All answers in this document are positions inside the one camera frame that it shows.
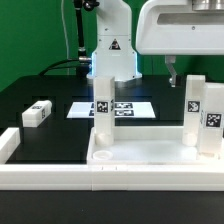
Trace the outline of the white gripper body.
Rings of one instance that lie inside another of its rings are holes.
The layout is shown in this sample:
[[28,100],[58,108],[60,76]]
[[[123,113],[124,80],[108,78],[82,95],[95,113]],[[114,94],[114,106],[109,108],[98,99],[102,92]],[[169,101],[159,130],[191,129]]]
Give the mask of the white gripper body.
[[224,55],[224,0],[148,0],[136,49],[142,55]]

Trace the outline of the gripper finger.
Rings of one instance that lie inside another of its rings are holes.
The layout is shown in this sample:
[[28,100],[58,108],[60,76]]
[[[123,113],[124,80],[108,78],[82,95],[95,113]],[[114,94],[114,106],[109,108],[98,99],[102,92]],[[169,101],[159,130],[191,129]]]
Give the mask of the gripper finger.
[[171,75],[169,82],[172,87],[177,87],[181,85],[181,76],[176,72],[174,64],[176,62],[176,57],[174,55],[165,56],[165,65]]

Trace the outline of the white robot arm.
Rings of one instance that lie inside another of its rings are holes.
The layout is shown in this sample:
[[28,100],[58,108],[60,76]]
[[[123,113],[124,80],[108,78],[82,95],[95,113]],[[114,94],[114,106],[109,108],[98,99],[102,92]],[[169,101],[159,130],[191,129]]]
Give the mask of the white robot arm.
[[113,76],[124,84],[139,79],[137,56],[163,55],[176,84],[178,55],[224,55],[224,0],[147,0],[131,28],[123,0],[92,0],[97,13],[97,48],[89,76]]

